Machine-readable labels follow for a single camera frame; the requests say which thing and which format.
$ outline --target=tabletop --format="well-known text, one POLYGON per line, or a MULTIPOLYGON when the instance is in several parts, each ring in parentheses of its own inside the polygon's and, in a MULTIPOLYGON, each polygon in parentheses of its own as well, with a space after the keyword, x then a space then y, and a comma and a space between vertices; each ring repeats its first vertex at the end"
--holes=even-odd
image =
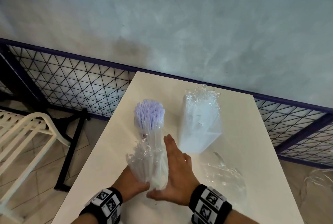
MULTIPOLYGON (((161 102, 165 108, 163 133, 177 143, 182 98, 185 90, 198 84, 137 72, 110 118, 101 137, 82 168, 52 224, 71 223, 85 203, 99 190, 110 187, 127 163, 125 155, 133 153, 138 132, 133 124, 134 108, 144 99, 161 102)), ((211 185, 202 165, 212 161, 217 152, 228 167, 243 176, 246 197, 234 209, 264 223, 303 224, 294 197, 275 154, 273 145, 252 95, 215 88, 220 92, 223 134, 203 154, 191 154, 194 174, 211 185)), ((217 188, 227 198, 234 195, 217 188)), ((123 223, 190 223, 188 207, 155 202, 139 194, 122 205, 123 223)))

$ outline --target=floor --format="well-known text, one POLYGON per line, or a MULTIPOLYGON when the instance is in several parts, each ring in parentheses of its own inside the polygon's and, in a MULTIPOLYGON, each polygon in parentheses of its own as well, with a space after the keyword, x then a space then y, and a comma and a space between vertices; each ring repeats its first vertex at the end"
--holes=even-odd
MULTIPOLYGON (((62 111, 50 111, 50 113, 55 118, 70 115, 62 111)), ((69 125, 67 130, 69 136, 73 136, 77 123, 78 120, 69 125)), ((72 185, 74 183, 88 159, 92 150, 89 140, 94 145, 101 135, 103 127, 97 127, 96 130, 93 130, 93 127, 96 127, 97 124, 104 125, 105 127, 106 122, 91 119, 85 124, 74 152, 65 184, 72 185), (86 131, 89 132, 88 135, 90 136, 94 133, 90 139, 88 139, 86 131)), ((38 154, 49 138, 49 135, 38 133, 31 143, 20 153, 14 163, 0 176, 1 197, 15 182, 30 161, 38 154)), ((49 224, 52 222, 67 195, 65 192, 55 191, 53 187, 58 179, 68 148, 61 142, 56 141, 10 199, 7 206, 19 215, 24 216, 26 218, 25 223, 49 224)), ((0 216, 0 224, 12 223, 14 222, 5 216, 0 216)))
MULTIPOLYGON (((55 118, 70 114, 62 111, 50 111, 55 118)), ((78 121, 69 125, 67 133, 72 136, 78 121)), ((85 164, 93 146, 104 130, 107 122, 97 119, 86 121, 74 153, 65 184, 72 185, 85 164)), ((14 183, 48 138, 36 135, 30 145, 17 157, 15 162, 0 176, 0 196, 14 183)), ((67 193, 55 191, 59 172, 64 162, 68 147, 55 142, 48 155, 31 172, 21 187, 11 198, 8 206, 21 216, 26 217, 26 224, 51 224, 67 193)), ((333 172, 328 179, 315 172, 313 167, 280 161, 289 187, 293 193, 305 224, 333 223, 333 172), (310 182, 310 176, 316 177, 316 183, 310 182)), ((5 216, 0 216, 0 224, 12 224, 5 216)))

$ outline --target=black wristband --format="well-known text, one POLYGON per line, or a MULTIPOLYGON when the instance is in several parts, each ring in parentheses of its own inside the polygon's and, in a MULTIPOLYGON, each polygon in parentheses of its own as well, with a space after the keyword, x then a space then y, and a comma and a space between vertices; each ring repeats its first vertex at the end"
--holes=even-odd
POLYGON ((200 184, 191 195, 189 208, 194 213, 193 223, 220 224, 226 220, 232 205, 214 188, 200 184))
POLYGON ((86 205, 79 215, 91 213, 95 216, 99 224, 119 223, 120 205, 122 203, 123 197, 117 189, 113 187, 106 188, 88 201, 88 205, 86 205))

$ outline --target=gray concrete wall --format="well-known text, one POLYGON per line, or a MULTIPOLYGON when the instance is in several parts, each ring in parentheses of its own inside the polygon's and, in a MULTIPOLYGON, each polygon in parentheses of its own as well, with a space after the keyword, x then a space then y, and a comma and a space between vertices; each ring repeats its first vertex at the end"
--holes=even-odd
POLYGON ((333 108, 333 0, 0 0, 0 37, 333 108))

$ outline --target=white metal chair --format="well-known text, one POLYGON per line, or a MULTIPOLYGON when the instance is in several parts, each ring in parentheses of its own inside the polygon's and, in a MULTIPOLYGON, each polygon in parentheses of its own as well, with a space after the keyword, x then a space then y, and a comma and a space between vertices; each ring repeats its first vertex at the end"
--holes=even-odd
POLYGON ((52 137, 40 150, 37 156, 31 161, 28 167, 17 178, 5 195, 0 199, 0 214, 5 215, 18 223, 24 222, 24 218, 8 209, 6 204, 23 181, 27 178, 29 173, 35 168, 38 162, 50 149, 56 139, 67 146, 70 146, 70 142, 59 133, 56 126, 52 122, 52 119, 47 114, 31 113, 27 116, 22 116, 0 110, 0 148, 4 147, 2 153, 0 153, 0 162, 12 151, 6 161, 0 166, 0 175, 6 171, 9 165, 38 132, 52 135, 52 137))

